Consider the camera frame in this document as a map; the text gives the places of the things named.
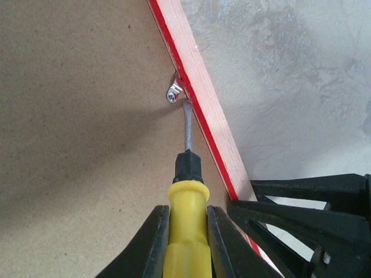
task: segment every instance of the screwdriver shaft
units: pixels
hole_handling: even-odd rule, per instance
[[[184,139],[184,147],[185,150],[192,151],[192,102],[188,99],[183,101],[183,109],[184,109],[184,131],[185,131],[185,139]]]

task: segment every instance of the screwdriver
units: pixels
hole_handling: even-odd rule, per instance
[[[206,202],[210,192],[203,184],[201,158],[192,152],[192,102],[183,102],[185,152],[178,154],[170,200],[169,245],[163,278],[212,278],[208,245]]]

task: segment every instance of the metal bracket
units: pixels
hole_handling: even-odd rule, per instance
[[[175,75],[173,84],[170,86],[168,92],[166,93],[166,98],[170,103],[176,103],[179,94],[183,92],[183,81]]]

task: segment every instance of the plywood edge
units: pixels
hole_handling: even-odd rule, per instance
[[[256,200],[180,0],[148,0],[232,200]]]

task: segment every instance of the black clamp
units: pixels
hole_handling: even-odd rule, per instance
[[[213,277],[281,277],[258,256],[235,222],[286,278],[371,277],[370,175],[290,181],[252,181],[258,202],[228,204],[228,215],[208,207]],[[283,206],[267,196],[327,202],[324,210]],[[314,250],[310,262],[262,224],[279,227]],[[162,277],[169,237],[169,208],[157,206],[127,248],[97,278]]]

